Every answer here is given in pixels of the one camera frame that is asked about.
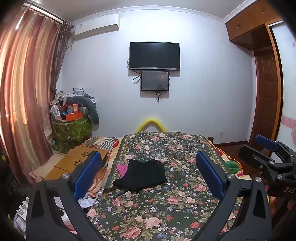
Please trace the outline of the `black pants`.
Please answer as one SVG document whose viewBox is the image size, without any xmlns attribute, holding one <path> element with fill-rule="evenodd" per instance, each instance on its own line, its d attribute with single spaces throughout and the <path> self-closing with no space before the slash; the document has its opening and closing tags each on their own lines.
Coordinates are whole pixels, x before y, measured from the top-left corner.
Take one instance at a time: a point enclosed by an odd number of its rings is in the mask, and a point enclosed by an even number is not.
<svg viewBox="0 0 296 241">
<path fill-rule="evenodd" d="M 160 161 L 155 159 L 148 162 L 130 160 L 126 173 L 122 178 L 115 180 L 113 185 L 137 193 L 164 184 L 167 181 L 165 168 Z"/>
</svg>

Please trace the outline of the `green plush toy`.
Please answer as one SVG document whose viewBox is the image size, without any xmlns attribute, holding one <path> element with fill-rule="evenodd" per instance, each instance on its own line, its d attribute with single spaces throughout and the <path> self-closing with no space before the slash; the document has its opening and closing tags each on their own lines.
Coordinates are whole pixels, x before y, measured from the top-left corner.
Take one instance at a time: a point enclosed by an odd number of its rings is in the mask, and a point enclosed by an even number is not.
<svg viewBox="0 0 296 241">
<path fill-rule="evenodd" d="M 230 173 L 236 174 L 238 172 L 241 172 L 241 166 L 238 162 L 230 160 L 230 161 L 227 161 L 225 164 L 229 169 Z"/>
</svg>

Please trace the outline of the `striped cloth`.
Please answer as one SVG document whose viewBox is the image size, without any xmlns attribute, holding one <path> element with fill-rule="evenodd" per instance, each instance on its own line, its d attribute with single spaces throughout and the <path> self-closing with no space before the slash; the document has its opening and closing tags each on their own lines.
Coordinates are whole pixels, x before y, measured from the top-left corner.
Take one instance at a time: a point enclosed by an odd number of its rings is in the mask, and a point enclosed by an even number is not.
<svg viewBox="0 0 296 241">
<path fill-rule="evenodd" d="M 111 151 L 117 145 L 118 139 L 115 137 L 96 137 L 92 147 L 101 150 Z"/>
</svg>

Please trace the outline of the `pink folded cloth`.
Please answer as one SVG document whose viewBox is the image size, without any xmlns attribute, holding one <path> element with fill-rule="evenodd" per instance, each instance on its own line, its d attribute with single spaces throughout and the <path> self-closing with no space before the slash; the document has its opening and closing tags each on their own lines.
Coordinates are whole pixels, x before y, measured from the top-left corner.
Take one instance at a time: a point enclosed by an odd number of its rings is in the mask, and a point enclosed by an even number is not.
<svg viewBox="0 0 296 241">
<path fill-rule="evenodd" d="M 116 165 L 116 168 L 119 172 L 119 176 L 122 178 L 127 172 L 128 165 Z"/>
</svg>

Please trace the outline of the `bamboo lap desk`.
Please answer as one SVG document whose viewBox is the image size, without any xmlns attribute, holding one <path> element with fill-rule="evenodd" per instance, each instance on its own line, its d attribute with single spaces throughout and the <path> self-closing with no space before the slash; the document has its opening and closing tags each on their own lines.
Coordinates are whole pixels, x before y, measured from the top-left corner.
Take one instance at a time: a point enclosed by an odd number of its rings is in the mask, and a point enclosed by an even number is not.
<svg viewBox="0 0 296 241">
<path fill-rule="evenodd" d="M 102 159 L 107 155 L 107 150 L 76 146 L 54 166 L 44 180 L 56 180 L 64 173 L 71 174 L 79 164 L 84 163 L 93 151 L 99 152 Z"/>
</svg>

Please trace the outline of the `green fabric storage bin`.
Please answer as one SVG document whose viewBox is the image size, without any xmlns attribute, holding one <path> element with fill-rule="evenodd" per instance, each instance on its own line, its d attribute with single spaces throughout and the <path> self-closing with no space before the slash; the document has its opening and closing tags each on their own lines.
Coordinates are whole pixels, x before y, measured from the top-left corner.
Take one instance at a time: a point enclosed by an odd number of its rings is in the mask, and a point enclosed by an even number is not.
<svg viewBox="0 0 296 241">
<path fill-rule="evenodd" d="M 67 154 L 90 138 L 91 133 L 91 121 L 87 117 L 68 122 L 52 121 L 54 147 L 60 153 Z"/>
</svg>

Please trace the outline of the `floral green bedspread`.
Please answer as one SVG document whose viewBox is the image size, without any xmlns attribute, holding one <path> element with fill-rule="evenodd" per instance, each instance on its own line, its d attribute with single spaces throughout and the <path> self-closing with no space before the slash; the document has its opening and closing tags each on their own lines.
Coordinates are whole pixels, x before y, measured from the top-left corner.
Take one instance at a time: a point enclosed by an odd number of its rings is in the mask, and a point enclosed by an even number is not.
<svg viewBox="0 0 296 241">
<path fill-rule="evenodd" d="M 204 151 L 229 172 L 228 157 L 201 135 L 140 132 L 122 137 L 112 151 L 106 183 L 88 218 L 107 240 L 192 240 L 218 205 L 195 157 Z M 118 164 L 160 161 L 166 183 L 133 193 L 114 187 Z"/>
</svg>

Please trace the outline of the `orange box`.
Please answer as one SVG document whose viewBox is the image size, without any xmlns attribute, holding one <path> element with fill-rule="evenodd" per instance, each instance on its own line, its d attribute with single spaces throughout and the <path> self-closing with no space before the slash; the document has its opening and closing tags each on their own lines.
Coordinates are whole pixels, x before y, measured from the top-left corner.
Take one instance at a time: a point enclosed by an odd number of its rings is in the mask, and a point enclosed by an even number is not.
<svg viewBox="0 0 296 241">
<path fill-rule="evenodd" d="M 75 121 L 84 116 L 83 113 L 69 113 L 66 115 L 66 121 Z"/>
</svg>

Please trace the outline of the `yellow foam headboard arch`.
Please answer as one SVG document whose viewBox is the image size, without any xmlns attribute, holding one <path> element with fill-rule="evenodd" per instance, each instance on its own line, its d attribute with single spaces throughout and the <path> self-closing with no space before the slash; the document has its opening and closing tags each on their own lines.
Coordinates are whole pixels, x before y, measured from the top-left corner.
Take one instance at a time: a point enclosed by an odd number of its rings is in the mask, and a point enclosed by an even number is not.
<svg viewBox="0 0 296 241">
<path fill-rule="evenodd" d="M 158 132 L 166 132 L 167 129 L 165 126 L 157 119 L 157 118 L 148 118 L 144 120 L 137 130 L 135 131 L 136 133 L 143 132 L 149 127 L 154 127 L 157 129 Z"/>
</svg>

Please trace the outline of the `wooden wardrobe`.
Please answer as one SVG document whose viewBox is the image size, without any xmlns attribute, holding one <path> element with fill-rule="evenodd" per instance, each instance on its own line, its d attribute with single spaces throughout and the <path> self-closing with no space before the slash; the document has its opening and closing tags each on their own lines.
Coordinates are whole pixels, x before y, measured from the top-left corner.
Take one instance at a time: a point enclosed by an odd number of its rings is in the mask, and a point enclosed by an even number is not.
<svg viewBox="0 0 296 241">
<path fill-rule="evenodd" d="M 226 18 L 230 42 L 254 53 L 256 105 L 251 147 L 262 151 L 257 135 L 275 140 L 282 110 L 282 72 L 278 47 L 269 24 L 281 17 L 270 1 L 244 1 Z"/>
</svg>

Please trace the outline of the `pink striped curtain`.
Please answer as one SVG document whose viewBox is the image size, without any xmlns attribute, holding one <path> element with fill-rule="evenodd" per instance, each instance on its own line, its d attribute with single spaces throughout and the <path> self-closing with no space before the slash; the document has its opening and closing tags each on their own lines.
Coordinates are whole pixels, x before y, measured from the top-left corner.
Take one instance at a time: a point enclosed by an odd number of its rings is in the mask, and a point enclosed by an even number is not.
<svg viewBox="0 0 296 241">
<path fill-rule="evenodd" d="M 53 154 L 49 107 L 71 29 L 24 5 L 1 20 L 1 143 L 20 184 Z"/>
</svg>

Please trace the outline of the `white air conditioner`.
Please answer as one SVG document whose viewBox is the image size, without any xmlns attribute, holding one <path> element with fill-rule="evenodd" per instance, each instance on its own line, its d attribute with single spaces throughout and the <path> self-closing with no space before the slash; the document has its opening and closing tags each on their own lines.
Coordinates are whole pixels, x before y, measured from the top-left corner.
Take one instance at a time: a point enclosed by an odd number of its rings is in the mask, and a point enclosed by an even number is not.
<svg viewBox="0 0 296 241">
<path fill-rule="evenodd" d="M 76 26 L 74 40 L 79 41 L 96 35 L 115 32 L 119 30 L 119 26 L 120 17 L 118 14 L 93 18 Z"/>
</svg>

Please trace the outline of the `small wall monitor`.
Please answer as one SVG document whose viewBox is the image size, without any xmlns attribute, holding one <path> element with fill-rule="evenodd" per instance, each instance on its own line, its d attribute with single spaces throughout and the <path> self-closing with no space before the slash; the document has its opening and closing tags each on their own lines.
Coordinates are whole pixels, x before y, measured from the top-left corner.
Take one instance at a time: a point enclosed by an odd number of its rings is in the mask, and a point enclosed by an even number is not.
<svg viewBox="0 0 296 241">
<path fill-rule="evenodd" d="M 168 71 L 144 70 L 141 73 L 141 91 L 169 91 Z"/>
</svg>

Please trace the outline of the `large wall television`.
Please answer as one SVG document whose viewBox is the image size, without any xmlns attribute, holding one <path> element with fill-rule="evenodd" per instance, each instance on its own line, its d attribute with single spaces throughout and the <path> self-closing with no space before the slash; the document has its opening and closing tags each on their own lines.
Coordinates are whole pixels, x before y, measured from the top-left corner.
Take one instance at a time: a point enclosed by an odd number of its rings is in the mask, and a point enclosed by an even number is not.
<svg viewBox="0 0 296 241">
<path fill-rule="evenodd" d="M 132 70 L 180 71 L 180 44 L 169 42 L 131 42 L 129 68 Z"/>
</svg>

